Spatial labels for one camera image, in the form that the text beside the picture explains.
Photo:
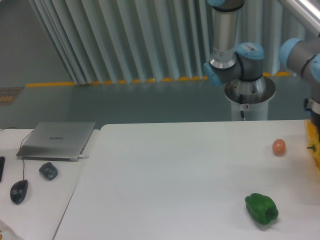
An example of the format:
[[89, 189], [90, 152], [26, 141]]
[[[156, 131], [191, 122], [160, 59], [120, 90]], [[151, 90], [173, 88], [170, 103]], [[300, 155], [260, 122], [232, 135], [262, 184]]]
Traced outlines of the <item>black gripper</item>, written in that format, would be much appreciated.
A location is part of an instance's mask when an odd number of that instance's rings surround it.
[[314, 125], [320, 125], [320, 115], [316, 112], [310, 113], [310, 120]]

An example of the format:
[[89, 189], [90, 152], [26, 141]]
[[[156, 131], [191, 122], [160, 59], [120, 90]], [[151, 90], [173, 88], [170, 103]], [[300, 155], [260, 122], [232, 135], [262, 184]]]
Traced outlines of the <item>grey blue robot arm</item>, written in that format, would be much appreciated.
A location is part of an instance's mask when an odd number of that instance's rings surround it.
[[[243, 42], [235, 46], [237, 19], [243, 0], [210, 0], [215, 10], [213, 52], [203, 68], [212, 85], [227, 84], [226, 97], [238, 106], [258, 105], [269, 101], [275, 84], [263, 76], [264, 49], [257, 43]], [[311, 122], [320, 126], [320, 2], [318, 0], [281, 0], [283, 7], [309, 31], [315, 39], [288, 39], [279, 49], [279, 60], [311, 86], [311, 97], [304, 109]]]

